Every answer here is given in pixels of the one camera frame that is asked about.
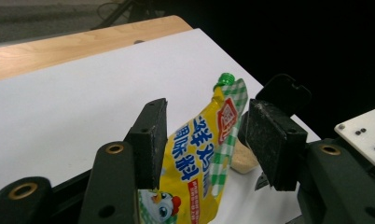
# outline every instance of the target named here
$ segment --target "wooden table edge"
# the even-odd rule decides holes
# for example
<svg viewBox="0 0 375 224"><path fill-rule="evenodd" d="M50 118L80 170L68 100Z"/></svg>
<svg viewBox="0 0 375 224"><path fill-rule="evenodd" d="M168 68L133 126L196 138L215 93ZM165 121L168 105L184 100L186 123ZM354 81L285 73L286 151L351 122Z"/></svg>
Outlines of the wooden table edge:
<svg viewBox="0 0 375 224"><path fill-rule="evenodd" d="M167 16L0 47L0 80L192 29L182 18Z"/></svg>

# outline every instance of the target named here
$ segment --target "green checkered pattern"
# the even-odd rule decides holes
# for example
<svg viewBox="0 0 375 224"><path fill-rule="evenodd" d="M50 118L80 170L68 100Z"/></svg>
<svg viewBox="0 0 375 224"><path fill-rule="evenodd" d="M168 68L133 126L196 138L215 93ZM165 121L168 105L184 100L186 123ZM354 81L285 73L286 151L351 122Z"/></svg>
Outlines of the green checkered pattern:
<svg viewBox="0 0 375 224"><path fill-rule="evenodd" d="M246 91L245 83L242 79L238 79L231 86L222 86L222 91L225 98L231 98L238 112L237 123L231 130L230 135L225 139L223 144L219 146L213 156L213 161L210 166L210 177L213 185L212 194L216 197L219 195L226 183L228 170L231 165L231 158L234 151L234 145L237 140L237 134L240 129L241 117L248 101L248 93ZM223 162L228 160L227 166L223 167Z"/></svg>

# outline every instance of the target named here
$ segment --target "red logo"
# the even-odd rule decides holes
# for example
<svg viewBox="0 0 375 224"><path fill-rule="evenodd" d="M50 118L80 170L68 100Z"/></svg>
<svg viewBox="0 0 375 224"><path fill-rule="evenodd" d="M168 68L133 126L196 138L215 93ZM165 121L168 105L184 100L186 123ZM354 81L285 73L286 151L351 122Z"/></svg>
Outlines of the red logo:
<svg viewBox="0 0 375 224"><path fill-rule="evenodd" d="M225 104L217 112L217 127L219 129L219 145L229 136L232 127L237 122L238 113L234 103L228 98Z"/></svg>

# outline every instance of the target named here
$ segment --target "green cap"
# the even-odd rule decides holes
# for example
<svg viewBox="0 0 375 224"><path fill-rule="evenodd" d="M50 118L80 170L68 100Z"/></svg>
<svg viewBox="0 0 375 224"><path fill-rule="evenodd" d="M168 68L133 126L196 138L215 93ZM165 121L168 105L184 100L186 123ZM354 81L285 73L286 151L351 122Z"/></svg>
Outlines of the green cap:
<svg viewBox="0 0 375 224"><path fill-rule="evenodd" d="M222 73L220 75L219 79L217 80L216 85L214 86L214 89L218 86L229 86L234 83L234 75L231 73Z"/></svg>

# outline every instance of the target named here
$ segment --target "black background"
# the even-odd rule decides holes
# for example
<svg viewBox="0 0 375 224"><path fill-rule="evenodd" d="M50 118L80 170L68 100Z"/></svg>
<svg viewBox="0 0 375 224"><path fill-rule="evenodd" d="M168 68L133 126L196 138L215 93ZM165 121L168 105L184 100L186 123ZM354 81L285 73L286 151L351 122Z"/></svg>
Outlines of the black background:
<svg viewBox="0 0 375 224"><path fill-rule="evenodd" d="M312 93L297 115L321 138L375 108L375 1L171 1L262 85L276 74Z"/></svg>

